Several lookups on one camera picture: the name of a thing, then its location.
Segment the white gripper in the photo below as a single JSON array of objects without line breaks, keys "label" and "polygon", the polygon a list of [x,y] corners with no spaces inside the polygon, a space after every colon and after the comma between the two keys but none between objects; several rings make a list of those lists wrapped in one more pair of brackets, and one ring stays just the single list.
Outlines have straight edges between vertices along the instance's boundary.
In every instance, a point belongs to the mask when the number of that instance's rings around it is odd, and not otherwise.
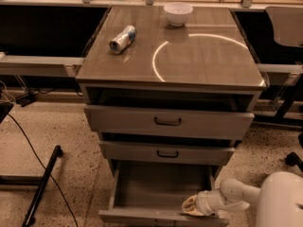
[{"label": "white gripper", "polygon": [[226,198],[220,190],[201,191],[185,200],[182,210],[191,216],[210,216],[222,210],[225,204]]}]

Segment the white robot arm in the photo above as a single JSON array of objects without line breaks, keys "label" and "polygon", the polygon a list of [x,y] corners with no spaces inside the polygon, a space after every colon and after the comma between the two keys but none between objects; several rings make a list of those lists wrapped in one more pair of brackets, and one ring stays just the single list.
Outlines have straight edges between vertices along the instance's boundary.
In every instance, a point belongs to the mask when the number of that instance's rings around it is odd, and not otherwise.
[{"label": "white robot arm", "polygon": [[250,206],[257,208],[256,227],[303,227],[303,178],[280,171],[269,175],[261,187],[225,179],[219,188],[189,197],[182,210],[201,217],[218,211],[239,212]]}]

